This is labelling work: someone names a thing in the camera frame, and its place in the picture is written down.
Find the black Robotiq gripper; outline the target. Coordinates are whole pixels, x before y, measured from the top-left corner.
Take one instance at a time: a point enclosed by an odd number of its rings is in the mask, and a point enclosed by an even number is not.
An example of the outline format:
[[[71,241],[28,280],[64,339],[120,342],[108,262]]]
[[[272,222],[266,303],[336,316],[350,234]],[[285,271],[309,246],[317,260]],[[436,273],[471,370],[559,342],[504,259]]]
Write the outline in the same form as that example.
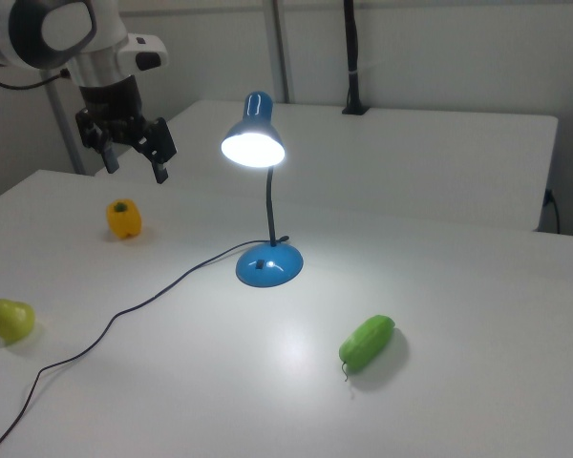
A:
[[[108,174],[119,168],[113,142],[134,147],[152,165],[157,183],[168,179],[167,163],[177,148],[167,122],[147,121],[134,76],[105,87],[79,88],[85,107],[75,115],[82,143],[96,150]]]

